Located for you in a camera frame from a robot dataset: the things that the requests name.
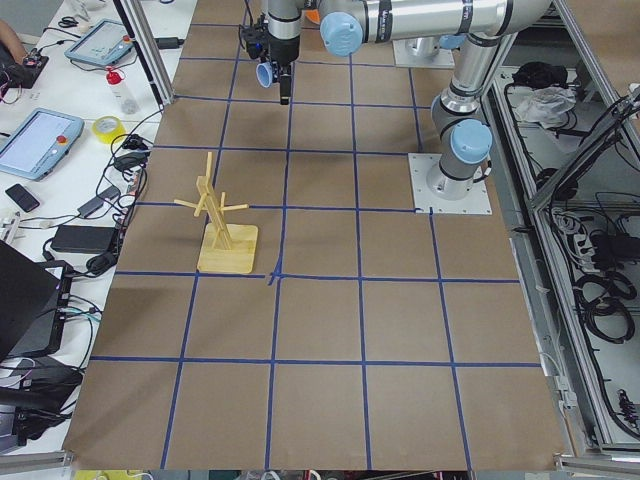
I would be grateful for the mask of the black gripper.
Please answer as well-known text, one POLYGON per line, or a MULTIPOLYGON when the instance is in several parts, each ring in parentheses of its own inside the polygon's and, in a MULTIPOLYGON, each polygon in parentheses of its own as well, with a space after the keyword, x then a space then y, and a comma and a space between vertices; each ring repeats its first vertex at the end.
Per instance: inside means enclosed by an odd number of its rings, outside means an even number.
MULTIPOLYGON (((299 56, 300 36, 291 39, 280 39, 269 35, 269 57, 275 76, 288 68, 299 56)), ((281 105, 289 105, 291 99, 291 76, 283 74, 279 77, 279 96, 281 105)))

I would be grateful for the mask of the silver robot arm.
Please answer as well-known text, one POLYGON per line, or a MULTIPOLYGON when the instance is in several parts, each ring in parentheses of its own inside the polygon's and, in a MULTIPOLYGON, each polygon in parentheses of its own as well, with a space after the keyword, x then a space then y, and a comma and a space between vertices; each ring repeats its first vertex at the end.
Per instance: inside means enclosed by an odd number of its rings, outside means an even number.
POLYGON ((367 43, 461 35, 464 41, 449 85, 432 103, 431 117, 442 154, 426 175, 428 188, 444 200, 467 196, 493 143, 476 116, 503 39, 537 21, 546 1, 264 1, 267 57, 290 94, 289 68, 299 56, 302 13, 315 10, 320 34, 333 55, 347 57, 367 43))

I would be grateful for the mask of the person forearm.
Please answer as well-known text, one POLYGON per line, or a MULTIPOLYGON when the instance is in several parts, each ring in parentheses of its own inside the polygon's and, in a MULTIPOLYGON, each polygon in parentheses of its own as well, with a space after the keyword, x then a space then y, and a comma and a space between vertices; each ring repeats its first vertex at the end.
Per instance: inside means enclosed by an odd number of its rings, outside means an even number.
POLYGON ((21 64, 27 52, 17 33, 3 19, 0 20, 1 50, 14 62, 21 64))

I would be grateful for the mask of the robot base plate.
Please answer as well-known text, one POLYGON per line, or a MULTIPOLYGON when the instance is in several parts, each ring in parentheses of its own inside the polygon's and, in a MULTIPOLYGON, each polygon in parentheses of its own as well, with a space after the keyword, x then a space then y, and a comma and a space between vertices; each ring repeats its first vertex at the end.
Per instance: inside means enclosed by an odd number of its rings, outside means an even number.
POLYGON ((435 153, 408 155, 414 209, 424 214, 491 215, 486 183, 475 183, 481 169, 471 179, 452 180, 441 171, 440 157, 435 153))

